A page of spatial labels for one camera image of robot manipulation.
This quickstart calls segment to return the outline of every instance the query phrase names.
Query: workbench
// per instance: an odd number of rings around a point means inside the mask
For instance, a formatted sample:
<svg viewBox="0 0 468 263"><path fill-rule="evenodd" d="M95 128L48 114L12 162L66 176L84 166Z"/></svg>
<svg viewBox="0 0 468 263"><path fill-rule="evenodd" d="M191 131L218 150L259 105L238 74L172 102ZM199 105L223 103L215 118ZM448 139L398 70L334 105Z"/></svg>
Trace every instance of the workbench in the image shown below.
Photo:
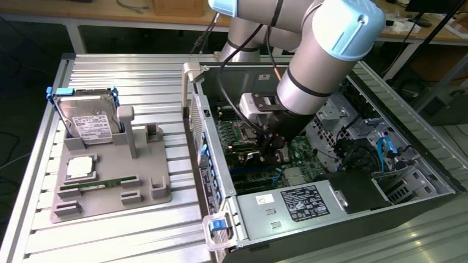
<svg viewBox="0 0 468 263"><path fill-rule="evenodd" d="M195 30L204 31L215 12L206 3L206 14L203 17L186 16L158 16L155 14L154 0L134 0L132 5L148 5L150 9L143 10L143 14L120 7L115 0L95 0L92 3L78 3L71 0L2 0L0 16L8 21L40 22L62 24L67 27L70 39L76 53L86 53L86 43L82 37L79 26L111 26L111 27L135 27L135 28L158 28L171 30ZM386 0L376 0L375 3L390 13L400 13L406 17L408 12L396 4L387 3ZM384 79L394 77L411 54L415 52L424 39L432 32L439 21L434 18L424 18L432 23L431 27L423 27L419 33L411 34L407 42L410 45L404 49L392 68L388 70ZM214 31L227 32L231 18L222 15ZM402 42L407 33L399 34L395 31L382 32L378 41ZM443 45L468 45L468 39L462 39L447 29L443 29L431 44Z"/></svg>
<svg viewBox="0 0 468 263"><path fill-rule="evenodd" d="M288 62L291 56L276 61ZM64 56L54 87L119 89L122 105L135 107L135 127L159 122L164 131L172 201L58 224L50 222L66 136L48 104L0 250L0 262L211 262L180 112L183 63L212 55ZM424 124L422 117L364 63L354 72L468 187L468 161ZM315 263L466 262L468 196L460 195L400 227L283 261Z"/></svg>

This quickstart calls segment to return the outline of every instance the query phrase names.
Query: hard drive label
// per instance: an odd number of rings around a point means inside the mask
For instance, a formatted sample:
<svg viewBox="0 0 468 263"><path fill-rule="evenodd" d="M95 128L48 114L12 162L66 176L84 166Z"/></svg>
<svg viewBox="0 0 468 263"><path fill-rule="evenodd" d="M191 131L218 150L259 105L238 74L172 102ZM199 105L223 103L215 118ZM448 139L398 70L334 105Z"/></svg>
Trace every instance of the hard drive label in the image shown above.
<svg viewBox="0 0 468 263"><path fill-rule="evenodd" d="M295 222L330 214L315 185L283 191L282 196Z"/></svg>
<svg viewBox="0 0 468 263"><path fill-rule="evenodd" d="M72 117L76 130L84 141L112 137L107 115Z"/></svg>

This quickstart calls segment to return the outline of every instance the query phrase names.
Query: wire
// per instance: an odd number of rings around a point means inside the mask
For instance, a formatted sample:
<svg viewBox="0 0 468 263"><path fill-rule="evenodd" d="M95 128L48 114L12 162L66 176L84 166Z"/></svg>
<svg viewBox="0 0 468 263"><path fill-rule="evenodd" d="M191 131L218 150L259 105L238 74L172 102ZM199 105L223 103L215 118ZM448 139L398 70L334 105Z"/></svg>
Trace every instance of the wire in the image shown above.
<svg viewBox="0 0 468 263"><path fill-rule="evenodd" d="M0 16L0 20L28 40L54 60L60 59L43 49L43 47Z"/></svg>
<svg viewBox="0 0 468 263"><path fill-rule="evenodd" d="M0 131L0 133L2 133L2 134L6 134L6 135L8 135L8 136L12 136L12 137L16 139L15 144L14 144L14 147L12 147L11 150L10 150L7 159L6 159L6 161L3 162L3 164L0 164L0 166L4 166L4 165L8 163L10 159L12 158L14 151L15 151L18 145L20 144L22 139L20 139L20 137L18 137L18 136L16 136L15 134L12 134L12 133L4 132L4 131Z"/></svg>
<svg viewBox="0 0 468 263"><path fill-rule="evenodd" d="M348 123L348 125L344 126L344 127L339 130L339 132L338 132L338 134L336 134L336 138L335 138L335 145L338 144L338 137L339 137L340 133L350 129L350 127L351 127L351 126L356 123L356 121L359 120L359 117L360 117L360 116L356 115L356 117L352 119L352 121Z"/></svg>
<svg viewBox="0 0 468 263"><path fill-rule="evenodd" d="M400 153L404 153L410 148L412 148L412 149L415 150L415 148L412 147L412 145L407 145L407 146L403 148L403 150L402 150Z"/></svg>
<svg viewBox="0 0 468 263"><path fill-rule="evenodd" d="M356 145L354 147L354 149L351 150L350 154L344 157L343 164L342 164L343 167L347 166L346 164L348 163L348 161L351 161L348 158L354 155L354 153L356 152L358 149L363 149L368 154L371 154L371 156L372 156L372 163L376 166L378 171L379 171L380 170L379 158L376 157L375 153L363 145Z"/></svg>
<svg viewBox="0 0 468 263"><path fill-rule="evenodd" d="M452 79L451 81L460 81L462 79L466 79L466 78L468 78L468 75L467 75L467 76L463 76L463 77L460 77L460 78L455 78L455 79ZM440 82L440 80L439 80L439 81L427 81L427 80L424 80L424 79L422 79L422 81L434 82L434 83Z"/></svg>
<svg viewBox="0 0 468 263"><path fill-rule="evenodd" d="M271 26L268 26L268 30L267 30L267 50L268 50L268 56L270 56L270 59L271 59L271 64L274 66L274 71L275 71L275 74L276 74L276 78L278 78L279 81L282 81L282 74L280 74L280 71L278 70L275 58L274 58L274 55L271 53L270 36L271 36Z"/></svg>
<svg viewBox="0 0 468 263"><path fill-rule="evenodd" d="M460 128L460 126L459 126L459 125L456 125L456 128L460 130L460 132L462 132L464 135L467 135L467 136L468 136L468 134L466 133L466 131L464 131L464 130L462 130L462 128Z"/></svg>
<svg viewBox="0 0 468 263"><path fill-rule="evenodd" d="M206 46L206 39L208 39L208 36L210 36L210 34L211 34L211 32L212 32L212 30L215 28L215 24L216 24L219 15L220 15L219 13L215 13L214 18L211 19L211 22L208 24L208 27L207 27L206 31L203 32L202 36L195 41L194 47L192 47L192 50L191 50L191 55L195 53L195 50L200 46L202 43L203 43L203 46L202 46L202 51L203 51L203 48Z"/></svg>
<svg viewBox="0 0 468 263"><path fill-rule="evenodd" d="M315 7L312 7L312 9L308 11L306 17L303 18L303 23L300 24L300 28L304 27L306 20L307 20L308 17L312 15L314 11L315 11L319 7L322 7L322 4L323 4L323 3L318 4L318 5L316 5Z"/></svg>
<svg viewBox="0 0 468 263"><path fill-rule="evenodd" d="M223 96L226 98L226 100L228 101L235 113L238 114L239 118L246 122L246 124L255 129L256 131L259 131L260 133L263 133L263 129L256 126L251 120L244 116L244 114L242 113L242 111L239 110L238 106L234 104L228 94L226 93L226 89L223 86L223 80L222 80L222 74L223 74L223 70L226 65L228 64L230 60L238 55L238 53L240 52L240 50L247 46L247 44L250 43L250 41L254 39L255 35L259 33L260 29L263 27L263 24L260 24L256 29L254 30L251 36L247 38L246 42L238 47L238 49L232 52L232 54L224 59L222 66L220 66L220 71L218 73L216 79L218 79L218 85L220 86L220 91L223 93Z"/></svg>
<svg viewBox="0 0 468 263"><path fill-rule="evenodd" d="M4 203L4 202L0 202L0 204L3 204L6 207L8 207L10 209L14 209L14 207L10 205L10 204L7 204L7 203Z"/></svg>
<svg viewBox="0 0 468 263"><path fill-rule="evenodd" d="M326 155L327 157L332 158L334 160L339 161L338 157L334 157L332 155L330 155L328 153L326 153L324 151L322 151L320 149L315 149L318 152L320 152L323 155Z"/></svg>
<svg viewBox="0 0 468 263"><path fill-rule="evenodd" d="M404 37L404 40L403 40L403 42L402 42L400 51L398 52L398 55L396 55L396 57L395 57L395 60L394 60L394 62L390 64L388 68L387 68L384 71L380 72L380 76L383 76L383 75L390 71L390 69L394 67L395 62L396 62L398 58L400 57L400 55L402 55L402 53L403 53L403 50L404 50L404 43L406 43L407 40L408 40L408 37L410 37L410 35L411 35L412 30L415 29L415 26L416 26L416 23L418 23L418 21L419 21L419 18L420 18L420 16L418 15L418 16L415 17L414 24L412 24L412 27L411 27L411 29L410 29L410 32L408 32L408 34L407 34L407 36Z"/></svg>
<svg viewBox="0 0 468 263"><path fill-rule="evenodd" d="M460 145L459 142L455 140L454 136L450 134L447 128L446 128L444 126L442 126L442 128L446 130L447 135L452 138L452 141L455 142L456 146L459 146L459 148L460 148L463 154L466 154L466 156L468 157L468 153L464 151L464 149L462 148L462 145Z"/></svg>
<svg viewBox="0 0 468 263"><path fill-rule="evenodd" d="M139 14L143 14L143 10L142 9L150 9L150 6L146 5L143 7L135 7L131 5L124 4L120 0L116 0L116 3L119 4L119 6L122 6L123 8L127 8L130 10L134 10L135 12L138 12Z"/></svg>
<svg viewBox="0 0 468 263"><path fill-rule="evenodd" d="M0 166L0 170L3 168L6 168L8 165L11 165L14 162L16 162L18 160L22 160L24 157L27 157L28 155L31 155L31 153L27 153L26 155L23 155L22 157L18 157L15 160L12 160L10 163L7 163L6 165Z"/></svg>
<svg viewBox="0 0 468 263"><path fill-rule="evenodd" d="M200 51L199 51L199 54L200 54L200 55L203 54L203 49L206 48L206 44L207 44L207 42L208 42L208 38L210 38L211 32L214 31L214 28L215 28L215 26L216 26L218 18L219 18L219 17L220 17L220 14L216 13L216 15L215 15L215 22L214 22L214 24L212 24L212 26L211 26L211 29L208 30L207 37L206 37L206 39L203 40L202 48L200 48Z"/></svg>
<svg viewBox="0 0 468 263"><path fill-rule="evenodd" d="M34 67L30 67L30 66L24 65L24 64L22 63L22 61L19 61L15 57L12 57L11 54L8 54L8 53L3 50L2 47L0 47L0 53L4 54L4 55L7 56L7 58L10 58L10 59L11 59L14 62L16 62L18 65L19 65L19 68L18 68L15 74L14 74L10 78L14 78L14 77L18 76L18 74L20 73L23 67L31 69L32 71L36 71L36 72L39 72L39 73L43 73L43 74L46 74L46 75L54 76L52 73L46 72L46 71L42 71L42 70L39 70L39 69L36 69L36 68L34 68Z"/></svg>

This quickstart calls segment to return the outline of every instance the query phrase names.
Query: black cable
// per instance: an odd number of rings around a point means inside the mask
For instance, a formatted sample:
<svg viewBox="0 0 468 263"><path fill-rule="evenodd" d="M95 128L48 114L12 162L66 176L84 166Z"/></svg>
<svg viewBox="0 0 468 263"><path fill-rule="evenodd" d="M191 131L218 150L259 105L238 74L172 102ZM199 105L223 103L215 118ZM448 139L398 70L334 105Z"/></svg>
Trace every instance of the black cable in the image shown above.
<svg viewBox="0 0 468 263"><path fill-rule="evenodd" d="M11 137L14 137L14 138L16 139L15 144L14 144L14 147L12 147L11 150L10 150L7 159L6 159L6 161L0 164L0 167L2 167L2 166L4 166L4 165L10 162L11 158L12 158L12 155L14 155L14 152L15 152L15 149L16 149L18 145L20 144L22 139L20 139L20 137L19 137L18 135L15 135L15 134L12 134L12 133L4 132L4 131L0 131L0 133L2 133L2 134L6 134L6 135L8 135L8 136L11 136Z"/></svg>
<svg viewBox="0 0 468 263"><path fill-rule="evenodd" d="M4 202L0 202L0 204L3 204L6 207L8 207L10 209L14 209L14 207L10 205L10 204L7 204L7 203L4 203Z"/></svg>
<svg viewBox="0 0 468 263"><path fill-rule="evenodd" d="M46 74L46 75L54 76L52 73L46 72L46 71L42 71L42 70L39 70L39 69L36 69L36 68L34 68L34 67L30 67L30 66L24 65L24 64L22 63L22 61L19 61L19 59L16 59L15 57L12 57L12 55L8 54L8 53L3 50L2 47L0 47L0 53L4 54L4 55L7 56L7 58L8 58L10 60L12 60L12 61L19 65L19 68L18 68L15 74L14 74L10 78L14 78L14 77L18 76L18 74L20 73L23 67L28 68L28 69L32 70L32 71L36 71L36 72L39 72L39 73L43 73L43 74Z"/></svg>
<svg viewBox="0 0 468 263"><path fill-rule="evenodd" d="M378 171L380 171L380 165L379 165L379 157L376 156L376 154L363 145L356 145L350 154L344 157L343 159L343 167L347 166L347 163L352 160L350 159L350 157L354 155L354 153L356 152L358 149L363 149L371 156L372 156L372 163L378 168Z"/></svg>
<svg viewBox="0 0 468 263"><path fill-rule="evenodd" d="M407 145L407 146L403 148L403 150L402 150L400 153L404 153L410 148L415 149L415 148L412 147L412 145Z"/></svg>
<svg viewBox="0 0 468 263"><path fill-rule="evenodd" d="M204 42L206 38L208 38L208 36L207 36L208 31L211 32L214 30L214 28L215 28L216 17L218 17L218 13L215 13L215 16L211 19L211 22L208 24L208 27L207 27L206 31L203 32L202 36L198 38L198 40L194 43L194 47L192 47L192 50L191 50L191 55L195 53L196 48Z"/></svg>
<svg viewBox="0 0 468 263"><path fill-rule="evenodd" d="M215 24L212 25L211 29L208 30L208 32L207 32L207 37L206 37L206 39L203 40L203 44L202 44L200 51L199 51L199 54L200 54L200 55L203 54L203 49L206 48L206 45L207 45L207 43L208 43L210 35L211 35L211 32L214 31L214 28L215 28Z"/></svg>
<svg viewBox="0 0 468 263"><path fill-rule="evenodd" d="M266 36L266 38L267 38L267 50L268 50L268 56L270 56L271 64L274 66L274 70L275 70L275 74L276 74L278 80L282 81L282 75L280 75L280 72L278 70L278 66L276 66L276 61L275 61L274 55L271 53L270 36L271 36L271 26L268 26L267 36Z"/></svg>
<svg viewBox="0 0 468 263"><path fill-rule="evenodd" d="M458 143L458 141L455 140L455 138L454 138L454 136L450 134L450 132L448 132L448 130L446 129L446 127L444 126L442 126L442 128L446 130L446 132L447 132L447 135L452 138L452 140L454 140L454 142L455 142L455 144L459 146L459 148L460 148L460 151L463 152L463 154L466 154L466 156L468 157L468 153L463 150L463 148L462 148L462 145Z"/></svg>
<svg viewBox="0 0 468 263"><path fill-rule="evenodd" d="M464 130L462 130L462 128L459 127L459 125L456 125L456 128L460 130L460 132L468 136L468 134L464 132Z"/></svg>
<svg viewBox="0 0 468 263"><path fill-rule="evenodd" d="M460 78L455 78L455 79L452 79L451 81L460 81L462 79L466 79L466 78L468 78L468 75L467 75L467 76L463 76L463 77L460 77ZM440 82L440 80L439 80L439 81L427 81L427 80L424 80L424 79L422 79L422 81L432 82L432 83Z"/></svg>
<svg viewBox="0 0 468 263"><path fill-rule="evenodd" d="M356 121L359 120L359 115L356 115L356 117L352 119L352 121L348 123L347 126L343 126L343 128L339 130L339 132L336 133L336 138L335 138L335 145L338 143L338 137L340 135L340 133L343 133L346 130L350 129L350 127L356 123Z"/></svg>
<svg viewBox="0 0 468 263"><path fill-rule="evenodd" d="M55 57L51 53L47 52L46 49L0 16L0 20L6 22L6 24L28 40L54 60L60 59Z"/></svg>
<svg viewBox="0 0 468 263"><path fill-rule="evenodd" d="M392 66L395 65L395 62L396 62L398 58L400 57L400 55L402 55L402 53L403 53L403 51L404 51L404 47L406 47L406 46L404 46L404 43L406 43L407 40L408 40L408 37L410 37L410 35L411 35L411 32L412 32L412 30L415 29L416 23L418 23L419 19L422 18L422 16L423 16L423 13L419 13L418 16L414 18L414 24L412 24L412 27L411 27L411 29L410 29L410 32L408 32L407 36L406 36L404 39L403 39L402 47L400 47L400 50L399 50L398 55L396 55L396 57L395 57L395 60L394 60L392 63L390 64L388 68L387 68L384 71L380 72L380 76L382 76L382 77L383 77L383 75L390 71L390 69L392 68Z"/></svg>
<svg viewBox="0 0 468 263"><path fill-rule="evenodd" d="M242 113L242 111L239 110L238 106L234 104L228 94L226 93L226 89L223 86L223 80L222 80L222 74L223 74L223 70L226 65L228 64L230 60L238 55L238 53L240 52L240 50L247 46L247 44L250 43L250 41L254 39L255 35L259 33L260 29L263 27L263 24L260 24L256 29L254 30L251 36L247 38L246 42L238 47L238 49L232 52L232 54L224 59L222 66L220 66L220 71L218 73L216 79L218 79L218 85L220 86L220 91L223 93L223 96L226 98L226 100L228 101L235 113L238 114L239 118L246 122L246 124L255 129L256 131L263 133L263 129L256 126L250 120L248 118L244 116L244 114Z"/></svg>
<svg viewBox="0 0 468 263"><path fill-rule="evenodd" d="M116 0L119 6L122 6L123 8L127 8L130 10L134 10L135 12L138 12L139 14L143 14L143 10L142 9L150 9L150 6L143 6L143 7L135 7L131 5L124 4L120 0Z"/></svg>

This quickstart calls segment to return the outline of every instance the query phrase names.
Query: wooden table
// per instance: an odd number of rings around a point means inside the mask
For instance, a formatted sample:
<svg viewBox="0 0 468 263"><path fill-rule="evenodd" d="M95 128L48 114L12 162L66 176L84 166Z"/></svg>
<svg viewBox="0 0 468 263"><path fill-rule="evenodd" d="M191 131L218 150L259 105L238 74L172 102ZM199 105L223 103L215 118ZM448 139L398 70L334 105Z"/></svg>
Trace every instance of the wooden table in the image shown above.
<svg viewBox="0 0 468 263"><path fill-rule="evenodd" d="M408 14L412 14L416 16L418 13L407 12L402 6L398 4L391 4L386 0L376 0L375 3L378 6L384 10L386 13L399 13L400 17L406 17ZM387 74L384 75L383 79L388 80L394 78L395 74L408 61L408 58L411 57L412 53L418 49L418 47L422 45L424 39L428 37L431 32L434 31L435 27L438 26L440 20L424 15L423 18L428 20L432 24L431 27L422 27L420 31L418 33L412 33L408 37L407 42L410 45L406 47L404 51L402 52L402 55L399 56L398 60L395 61L394 66L388 70ZM402 42L403 39L406 38L407 33L399 34L395 31L384 31L380 34L380 38L378 40L382 41L399 41ZM452 34L446 28L439 32L439 34L435 36L434 40L431 41L431 44L443 44L443 45L468 45L468 39L462 39L458 37L455 34Z"/></svg>
<svg viewBox="0 0 468 263"><path fill-rule="evenodd" d="M151 6L143 14L123 8L116 0L79 3L71 0L0 0L0 16L8 21L63 24L67 27L74 50L86 53L79 26L114 26L204 31L215 12L206 6L203 17L160 16L155 14L152 0L123 0L134 6ZM222 15L214 31L227 32L231 19Z"/></svg>
<svg viewBox="0 0 468 263"><path fill-rule="evenodd" d="M154 6L154 0L123 0L134 6ZM376 0L376 4L387 13L400 13L406 17L408 12L396 4L390 4L386 0ZM186 16L158 16L154 7L146 9L143 14L120 7L116 0L95 0L94 3L79 3L70 0L0 0L0 15L6 20L30 21L63 24L67 27L71 42L76 53L86 53L86 45L79 30L80 25L118 26L136 28L160 28L172 30L199 30L203 31L211 22L215 12L206 6L203 17ZM439 21L427 18L432 22L432 27L423 27L420 32L411 34L407 42L410 45L403 51L394 67L388 70L384 79L392 78L411 54L423 43L432 32ZM222 15L215 31L226 32L230 27L230 17ZM404 34L395 31L384 31L378 41L402 42ZM431 44L468 45L468 40L459 38L448 30L443 29Z"/></svg>

